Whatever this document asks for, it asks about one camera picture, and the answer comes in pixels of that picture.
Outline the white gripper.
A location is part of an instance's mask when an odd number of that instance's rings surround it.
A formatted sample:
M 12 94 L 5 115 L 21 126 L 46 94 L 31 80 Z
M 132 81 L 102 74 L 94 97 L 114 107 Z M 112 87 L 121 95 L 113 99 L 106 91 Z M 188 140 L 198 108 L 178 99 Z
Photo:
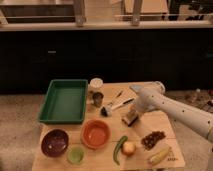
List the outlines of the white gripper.
M 137 95 L 137 98 L 134 100 L 133 105 L 130 106 L 129 117 L 131 120 L 137 118 L 138 113 L 143 114 L 153 108 L 150 98 L 157 91 L 151 88 L 140 88 L 135 89 L 134 93 Z

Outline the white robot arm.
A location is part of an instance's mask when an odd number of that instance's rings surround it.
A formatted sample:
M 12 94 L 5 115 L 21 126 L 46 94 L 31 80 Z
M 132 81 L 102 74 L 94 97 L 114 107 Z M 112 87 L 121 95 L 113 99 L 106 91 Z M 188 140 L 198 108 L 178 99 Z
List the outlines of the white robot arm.
M 133 84 L 130 89 L 137 95 L 134 105 L 139 113 L 154 107 L 213 143 L 213 114 L 166 97 L 165 86 L 159 81 Z

